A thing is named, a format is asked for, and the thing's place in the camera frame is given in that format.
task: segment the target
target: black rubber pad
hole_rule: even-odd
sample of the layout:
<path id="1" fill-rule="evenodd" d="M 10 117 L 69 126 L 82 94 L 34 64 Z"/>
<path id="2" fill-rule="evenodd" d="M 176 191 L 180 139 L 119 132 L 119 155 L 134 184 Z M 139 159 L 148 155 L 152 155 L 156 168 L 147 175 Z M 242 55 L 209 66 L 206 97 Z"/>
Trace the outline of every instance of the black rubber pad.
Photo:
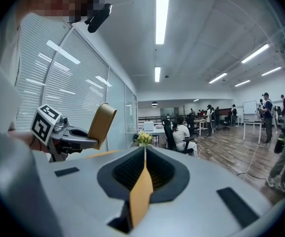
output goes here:
<path id="1" fill-rule="evenodd" d="M 232 188 L 227 187 L 217 193 L 243 228 L 259 218 Z"/>
<path id="2" fill-rule="evenodd" d="M 61 169 L 61 170 L 55 171 L 55 175 L 57 177 L 60 177 L 60 176 L 69 175 L 69 174 L 72 174 L 72 173 L 75 173 L 78 171 L 79 171 L 79 169 L 77 167 L 66 168 L 66 169 Z"/>

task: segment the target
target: office chair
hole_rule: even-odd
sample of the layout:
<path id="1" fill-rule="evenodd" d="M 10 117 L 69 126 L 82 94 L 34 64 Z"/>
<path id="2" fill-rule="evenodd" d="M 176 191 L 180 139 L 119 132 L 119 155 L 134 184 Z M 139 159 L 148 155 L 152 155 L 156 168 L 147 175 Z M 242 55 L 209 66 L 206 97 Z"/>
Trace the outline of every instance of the office chair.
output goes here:
<path id="1" fill-rule="evenodd" d="M 195 125 L 194 125 L 194 116 L 190 116 L 189 118 L 186 118 L 187 123 L 187 129 L 190 133 L 190 135 L 196 135 L 198 137 L 198 133 L 195 131 Z"/>
<path id="2" fill-rule="evenodd" d="M 225 117 L 225 120 L 221 120 L 220 123 L 223 124 L 223 127 L 222 127 L 223 130 L 225 130 L 225 129 L 230 130 L 230 128 L 227 127 L 228 125 L 230 125 L 229 117 Z"/>
<path id="3" fill-rule="evenodd" d="M 173 132 L 172 132 L 171 127 L 166 125 L 166 126 L 163 126 L 163 128 L 164 128 L 164 131 L 165 131 L 166 136 L 167 136 L 167 146 L 168 146 L 167 149 L 172 150 L 172 151 L 176 151 L 176 152 L 179 152 L 182 154 L 190 154 L 193 152 L 192 148 L 187 149 L 187 147 L 188 147 L 188 143 L 190 141 L 194 140 L 194 137 L 189 137 L 189 138 L 184 139 L 183 141 L 186 142 L 184 151 L 178 151 L 177 146 L 176 146 L 176 142 L 174 141 L 174 138 L 173 138 Z"/>

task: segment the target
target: window blinds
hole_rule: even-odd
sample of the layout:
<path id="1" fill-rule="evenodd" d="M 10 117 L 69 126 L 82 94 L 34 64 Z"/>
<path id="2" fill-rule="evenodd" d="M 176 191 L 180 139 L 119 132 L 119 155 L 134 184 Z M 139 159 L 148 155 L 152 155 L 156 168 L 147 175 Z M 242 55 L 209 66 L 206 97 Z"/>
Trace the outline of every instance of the window blinds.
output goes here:
<path id="1" fill-rule="evenodd" d="M 41 105 L 46 72 L 56 51 L 46 45 L 51 40 L 60 45 L 69 27 L 35 14 L 29 14 L 21 24 L 20 74 L 16 88 L 23 103 L 16 119 L 17 130 L 29 130 L 34 113 Z"/>
<path id="2" fill-rule="evenodd" d="M 44 102 L 68 117 L 70 125 L 89 130 L 97 108 L 106 101 L 107 64 L 76 30 L 67 37 L 50 70 Z M 106 143 L 100 151 L 106 151 Z M 98 153 L 84 150 L 69 157 Z"/>

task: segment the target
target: desk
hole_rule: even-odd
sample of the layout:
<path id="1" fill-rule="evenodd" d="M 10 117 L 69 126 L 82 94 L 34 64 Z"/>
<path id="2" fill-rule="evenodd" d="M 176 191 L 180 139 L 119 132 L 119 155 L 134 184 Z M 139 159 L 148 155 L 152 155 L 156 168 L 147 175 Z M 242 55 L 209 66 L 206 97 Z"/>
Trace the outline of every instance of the desk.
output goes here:
<path id="1" fill-rule="evenodd" d="M 201 124 L 205 124 L 206 123 L 206 119 L 195 119 L 194 123 L 199 123 L 200 124 L 200 136 L 201 136 Z"/>
<path id="2" fill-rule="evenodd" d="M 254 135 L 254 125 L 258 124 L 260 126 L 260 131 L 259 131 L 259 144 L 260 144 L 260 140 L 261 140 L 261 129 L 262 129 L 262 124 L 263 122 L 252 122 L 252 121 L 244 121 L 244 128 L 243 128 L 243 140 L 245 140 L 246 138 L 246 124 L 253 124 L 253 132 L 252 135 Z"/>

